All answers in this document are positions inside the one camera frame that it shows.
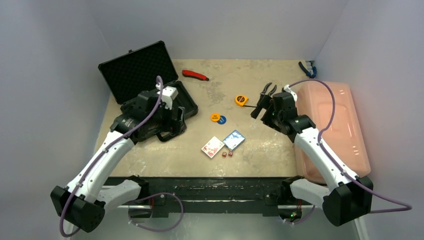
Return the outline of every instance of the orange poker chip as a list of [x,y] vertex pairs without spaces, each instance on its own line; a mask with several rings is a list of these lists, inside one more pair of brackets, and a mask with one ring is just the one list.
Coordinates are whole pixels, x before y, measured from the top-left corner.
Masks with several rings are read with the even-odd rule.
[[210,115],[210,120],[212,120],[212,122],[218,122],[220,118],[221,118],[221,115],[219,115],[218,113],[214,113]]

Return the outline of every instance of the beige tabletop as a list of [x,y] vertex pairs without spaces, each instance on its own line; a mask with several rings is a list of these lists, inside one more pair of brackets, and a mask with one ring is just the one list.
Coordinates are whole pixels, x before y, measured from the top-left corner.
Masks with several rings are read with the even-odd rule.
[[[153,136],[139,142],[119,162],[111,176],[140,175],[146,177],[288,177],[296,175],[294,147],[282,133],[250,117],[254,108],[240,107],[236,95],[249,98],[256,105],[265,84],[277,84],[277,92],[289,83],[306,79],[299,60],[259,59],[175,59],[179,78],[198,105],[197,115],[186,120],[187,131],[168,142]],[[206,75],[210,81],[183,77],[187,69]],[[226,117],[220,125],[210,120],[212,113]],[[97,147],[103,142],[120,106],[111,95],[101,124]],[[245,141],[233,156],[222,157],[224,147],[212,159],[201,148],[213,137],[223,140],[238,130]]]

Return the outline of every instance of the black case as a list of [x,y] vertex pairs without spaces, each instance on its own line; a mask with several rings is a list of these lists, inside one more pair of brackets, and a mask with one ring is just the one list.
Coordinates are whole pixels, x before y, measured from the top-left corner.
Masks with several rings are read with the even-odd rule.
[[177,81],[177,71],[163,41],[135,51],[130,50],[125,55],[100,63],[98,69],[118,104],[137,97],[141,91],[155,90],[156,76],[159,75],[165,87],[178,90],[174,104],[175,107],[185,107],[185,119],[199,111],[183,83]]

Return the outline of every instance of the black pliers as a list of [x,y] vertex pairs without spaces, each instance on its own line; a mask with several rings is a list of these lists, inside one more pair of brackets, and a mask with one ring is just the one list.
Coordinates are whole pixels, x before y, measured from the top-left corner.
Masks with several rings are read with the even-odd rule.
[[316,67],[312,67],[312,74],[310,71],[308,71],[304,65],[302,64],[302,62],[299,62],[299,67],[302,69],[302,71],[306,74],[306,76],[310,79],[314,79],[317,76],[317,68]]
[[259,96],[259,101],[257,101],[256,104],[256,108],[251,112],[250,116],[254,119],[256,119],[259,115],[259,113],[261,113],[261,110],[264,106],[264,103],[269,103],[269,101],[271,101],[272,99],[272,95],[276,92],[277,90],[277,85],[274,85],[274,87],[271,89],[271,91],[267,93],[268,88],[271,86],[271,84],[273,84],[272,82],[269,82],[265,85],[265,87],[263,88],[263,91],[260,93]]

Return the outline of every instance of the tape measure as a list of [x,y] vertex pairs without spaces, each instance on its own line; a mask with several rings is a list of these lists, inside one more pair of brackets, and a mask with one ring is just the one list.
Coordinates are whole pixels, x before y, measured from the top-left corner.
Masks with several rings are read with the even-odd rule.
[[241,107],[245,105],[245,103],[248,101],[248,97],[244,95],[237,95],[235,96],[235,103]]

